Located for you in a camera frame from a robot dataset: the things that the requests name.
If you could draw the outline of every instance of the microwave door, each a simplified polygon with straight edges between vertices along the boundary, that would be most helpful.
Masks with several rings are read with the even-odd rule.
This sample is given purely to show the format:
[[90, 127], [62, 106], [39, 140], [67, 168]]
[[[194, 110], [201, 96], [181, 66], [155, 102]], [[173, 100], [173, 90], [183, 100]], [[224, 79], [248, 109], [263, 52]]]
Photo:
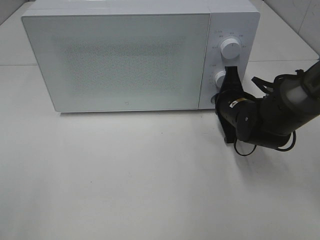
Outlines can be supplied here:
[[22, 19], [57, 112], [197, 109], [209, 20], [209, 14]]

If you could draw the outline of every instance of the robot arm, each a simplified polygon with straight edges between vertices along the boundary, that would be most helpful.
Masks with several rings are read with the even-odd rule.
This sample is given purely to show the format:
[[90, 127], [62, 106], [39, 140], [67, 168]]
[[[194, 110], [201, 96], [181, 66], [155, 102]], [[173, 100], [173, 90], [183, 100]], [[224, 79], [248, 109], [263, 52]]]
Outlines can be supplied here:
[[[252, 81], [266, 93], [263, 98], [243, 90], [236, 66], [225, 70], [220, 92], [212, 100], [227, 144], [240, 140], [285, 152], [295, 144], [295, 130], [320, 115], [320, 61], [306, 72], [279, 75], [273, 83], [254, 77]], [[292, 145], [280, 148], [291, 134]]]

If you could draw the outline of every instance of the white microwave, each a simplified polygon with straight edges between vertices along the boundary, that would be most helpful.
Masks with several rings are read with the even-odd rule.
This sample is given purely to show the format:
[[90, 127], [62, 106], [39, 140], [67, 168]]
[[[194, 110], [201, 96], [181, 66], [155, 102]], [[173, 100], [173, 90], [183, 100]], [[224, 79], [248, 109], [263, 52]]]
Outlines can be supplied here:
[[22, 22], [54, 109], [104, 112], [214, 109], [259, 18], [248, 0], [36, 0]]

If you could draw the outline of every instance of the cable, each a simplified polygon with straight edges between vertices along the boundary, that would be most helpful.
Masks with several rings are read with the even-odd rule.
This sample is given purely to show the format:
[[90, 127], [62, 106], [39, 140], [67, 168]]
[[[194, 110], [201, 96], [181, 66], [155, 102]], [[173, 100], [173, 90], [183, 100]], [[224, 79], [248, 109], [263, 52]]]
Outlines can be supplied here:
[[265, 94], [271, 94], [272, 92], [268, 90], [267, 88], [273, 89], [274, 84], [272, 82], [268, 82], [265, 80], [262, 80], [261, 78], [258, 77], [253, 77], [251, 81]]
[[276, 148], [275, 150], [280, 151], [280, 152], [288, 152], [289, 150], [293, 149], [294, 146], [296, 145], [296, 140], [297, 140], [296, 131], [294, 131], [292, 134], [293, 134], [292, 143], [288, 148], [285, 148], [285, 149]]
[[256, 150], [256, 148], [257, 148], [257, 145], [254, 145], [253, 150], [252, 150], [250, 153], [248, 153], [248, 154], [241, 154], [241, 153], [238, 151], [238, 149], [237, 149], [237, 141], [238, 141], [238, 138], [235, 138], [235, 139], [234, 139], [234, 142], [233, 142], [233, 147], [234, 147], [235, 152], [236, 152], [237, 154], [239, 154], [240, 156], [243, 156], [243, 157], [249, 156], [249, 155], [252, 154], [252, 153]]

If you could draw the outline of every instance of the table surface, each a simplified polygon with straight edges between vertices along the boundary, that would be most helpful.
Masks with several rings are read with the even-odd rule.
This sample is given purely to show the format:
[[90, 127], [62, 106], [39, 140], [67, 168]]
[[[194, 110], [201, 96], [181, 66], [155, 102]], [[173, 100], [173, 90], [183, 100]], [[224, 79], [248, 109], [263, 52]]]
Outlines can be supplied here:
[[[320, 118], [287, 153], [225, 145], [214, 111], [59, 114], [20, 22], [0, 25], [1, 240], [319, 240]], [[243, 80], [319, 56], [267, 5]]]

